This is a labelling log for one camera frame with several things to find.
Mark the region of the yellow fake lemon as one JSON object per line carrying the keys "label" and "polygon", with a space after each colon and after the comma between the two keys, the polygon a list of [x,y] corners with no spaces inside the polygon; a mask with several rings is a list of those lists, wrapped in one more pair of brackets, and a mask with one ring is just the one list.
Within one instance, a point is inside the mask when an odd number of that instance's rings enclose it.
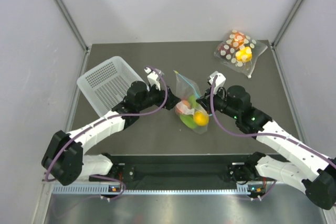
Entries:
{"label": "yellow fake lemon", "polygon": [[202,111],[196,111],[193,114],[193,121],[198,126],[207,126],[209,123],[209,116],[207,113],[203,113]]}

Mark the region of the green fake pear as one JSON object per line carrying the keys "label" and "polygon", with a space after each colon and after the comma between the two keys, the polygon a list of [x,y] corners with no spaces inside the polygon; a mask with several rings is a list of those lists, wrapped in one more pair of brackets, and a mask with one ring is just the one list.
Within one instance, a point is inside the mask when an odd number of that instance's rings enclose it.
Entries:
{"label": "green fake pear", "polygon": [[200,104],[197,103],[197,99],[200,98],[197,94],[192,94],[187,98],[187,101],[190,103],[191,109],[197,109],[200,107]]}

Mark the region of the clear blue zip top bag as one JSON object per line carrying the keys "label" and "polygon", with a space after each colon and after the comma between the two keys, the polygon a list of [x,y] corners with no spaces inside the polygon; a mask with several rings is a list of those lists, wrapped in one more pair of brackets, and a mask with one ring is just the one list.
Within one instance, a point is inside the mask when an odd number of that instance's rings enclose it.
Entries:
{"label": "clear blue zip top bag", "polygon": [[182,123],[197,134],[207,131],[209,114],[197,99],[201,97],[198,85],[191,79],[174,70],[176,76],[175,95],[181,99],[175,106],[175,113],[179,116]]}

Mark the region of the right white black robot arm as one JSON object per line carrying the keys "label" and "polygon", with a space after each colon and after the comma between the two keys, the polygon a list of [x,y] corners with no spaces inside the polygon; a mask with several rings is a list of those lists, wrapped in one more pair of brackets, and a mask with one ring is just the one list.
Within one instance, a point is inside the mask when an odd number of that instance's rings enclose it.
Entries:
{"label": "right white black robot arm", "polygon": [[248,178],[271,178],[301,191],[322,209],[335,206],[335,159],[303,144],[269,115],[253,107],[250,94],[242,86],[219,88],[216,92],[208,89],[196,102],[207,112],[219,111],[233,118],[241,131],[239,137],[252,137],[286,159],[280,162],[254,153],[245,163]]}

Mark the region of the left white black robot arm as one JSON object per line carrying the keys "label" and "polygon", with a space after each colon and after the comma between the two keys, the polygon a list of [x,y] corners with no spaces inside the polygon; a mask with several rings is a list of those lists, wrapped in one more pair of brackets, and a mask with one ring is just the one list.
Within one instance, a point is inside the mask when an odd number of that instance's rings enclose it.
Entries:
{"label": "left white black robot arm", "polygon": [[154,105],[158,109],[173,109],[180,102],[171,89],[160,90],[135,81],[128,88],[123,100],[107,114],[94,122],[71,132],[56,132],[41,161],[46,169],[45,180],[58,181],[68,186],[76,180],[87,180],[95,175],[114,180],[119,168],[106,154],[87,155],[87,151],[105,138],[121,132],[140,117],[147,115],[145,109]]}

